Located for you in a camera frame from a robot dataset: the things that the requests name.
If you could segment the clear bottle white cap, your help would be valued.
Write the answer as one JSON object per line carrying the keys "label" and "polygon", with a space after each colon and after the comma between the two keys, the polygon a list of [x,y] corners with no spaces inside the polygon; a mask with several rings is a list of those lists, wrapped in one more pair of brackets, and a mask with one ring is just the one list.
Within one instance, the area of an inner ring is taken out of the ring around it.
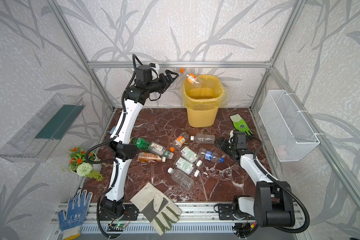
{"label": "clear bottle white cap", "polygon": [[191,141],[194,141],[199,144],[214,144],[215,136],[207,135],[207,134],[196,134],[194,136],[190,136]]}

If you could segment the blue label bottle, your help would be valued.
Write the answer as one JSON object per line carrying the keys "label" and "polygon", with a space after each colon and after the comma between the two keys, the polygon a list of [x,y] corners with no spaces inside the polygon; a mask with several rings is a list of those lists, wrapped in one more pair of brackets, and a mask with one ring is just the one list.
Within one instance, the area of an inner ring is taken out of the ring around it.
{"label": "blue label bottle", "polygon": [[223,163],[224,158],[216,152],[206,150],[204,148],[199,149],[199,157],[201,160],[207,160],[212,163]]}

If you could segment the green plastic bottle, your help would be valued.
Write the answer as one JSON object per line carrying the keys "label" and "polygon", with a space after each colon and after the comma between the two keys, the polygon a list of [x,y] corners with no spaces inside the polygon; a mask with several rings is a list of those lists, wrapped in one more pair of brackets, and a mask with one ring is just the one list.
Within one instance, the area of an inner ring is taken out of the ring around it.
{"label": "green plastic bottle", "polygon": [[151,142],[142,139],[142,138],[132,138],[130,140],[130,143],[133,145],[136,145],[138,147],[139,150],[143,151],[143,152],[148,152],[149,151],[149,146],[151,144]]}

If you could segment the clear bottle bird label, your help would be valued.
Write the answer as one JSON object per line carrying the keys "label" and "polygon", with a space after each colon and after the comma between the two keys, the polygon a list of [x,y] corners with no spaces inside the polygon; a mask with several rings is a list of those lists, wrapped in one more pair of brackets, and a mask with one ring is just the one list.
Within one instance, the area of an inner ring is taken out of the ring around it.
{"label": "clear bottle bird label", "polygon": [[155,142],[150,143],[150,145],[148,146],[148,150],[155,155],[158,155],[160,157],[166,157],[167,159],[172,159],[174,156],[173,152],[168,151],[164,146]]}

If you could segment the brown coffee bottle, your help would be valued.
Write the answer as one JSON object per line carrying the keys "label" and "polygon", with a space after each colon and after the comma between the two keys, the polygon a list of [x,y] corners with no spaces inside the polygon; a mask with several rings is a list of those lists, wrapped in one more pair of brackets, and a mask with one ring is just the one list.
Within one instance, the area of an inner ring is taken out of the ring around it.
{"label": "brown coffee bottle", "polygon": [[164,163],[166,161],[166,157],[160,157],[152,153],[140,152],[138,155],[138,160],[139,162],[142,163],[155,163],[155,162]]}

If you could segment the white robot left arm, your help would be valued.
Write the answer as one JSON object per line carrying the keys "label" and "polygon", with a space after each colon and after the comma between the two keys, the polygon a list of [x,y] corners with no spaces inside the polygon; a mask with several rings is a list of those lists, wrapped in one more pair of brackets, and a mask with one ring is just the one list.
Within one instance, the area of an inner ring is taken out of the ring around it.
{"label": "white robot left arm", "polygon": [[109,187],[98,199],[98,213],[105,213],[114,218],[124,214],[124,187],[128,168],[138,152],[138,147],[130,143],[136,119],[151,93],[163,94],[179,78],[179,74],[166,70],[153,79],[152,72],[150,67],[146,70],[134,70],[132,79],[122,94],[123,110],[111,138],[88,150],[92,152],[108,145],[114,152],[113,158],[98,162],[113,163]]}

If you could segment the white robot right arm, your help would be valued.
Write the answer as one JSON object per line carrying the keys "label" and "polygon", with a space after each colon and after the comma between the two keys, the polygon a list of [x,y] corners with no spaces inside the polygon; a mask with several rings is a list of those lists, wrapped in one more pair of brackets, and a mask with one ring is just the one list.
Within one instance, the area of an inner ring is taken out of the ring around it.
{"label": "white robot right arm", "polygon": [[262,165],[258,158],[261,147],[251,151],[250,140],[259,141],[259,138],[233,130],[229,139],[220,137],[215,141],[215,146],[236,161],[256,187],[254,197],[236,196],[231,208],[219,205],[219,211],[226,219],[253,217],[250,234],[258,227],[272,227],[289,234],[305,232],[311,222],[307,208],[292,193],[288,182],[278,180]]}

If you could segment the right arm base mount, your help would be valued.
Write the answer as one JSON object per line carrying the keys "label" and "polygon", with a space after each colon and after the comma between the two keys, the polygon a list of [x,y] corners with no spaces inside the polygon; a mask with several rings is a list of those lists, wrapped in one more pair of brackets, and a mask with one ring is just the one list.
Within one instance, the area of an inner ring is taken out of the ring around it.
{"label": "right arm base mount", "polygon": [[219,220],[230,220],[230,221],[254,221],[255,218],[239,210],[239,207],[234,204],[223,204],[219,203],[214,206],[214,211],[218,213]]}

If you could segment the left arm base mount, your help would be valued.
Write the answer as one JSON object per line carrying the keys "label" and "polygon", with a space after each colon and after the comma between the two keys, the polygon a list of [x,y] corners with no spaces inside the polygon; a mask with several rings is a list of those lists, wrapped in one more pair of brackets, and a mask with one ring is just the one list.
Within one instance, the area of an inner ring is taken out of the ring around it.
{"label": "left arm base mount", "polygon": [[101,206],[99,212],[100,221],[121,220],[136,221],[139,210],[133,204],[123,204],[116,207]]}

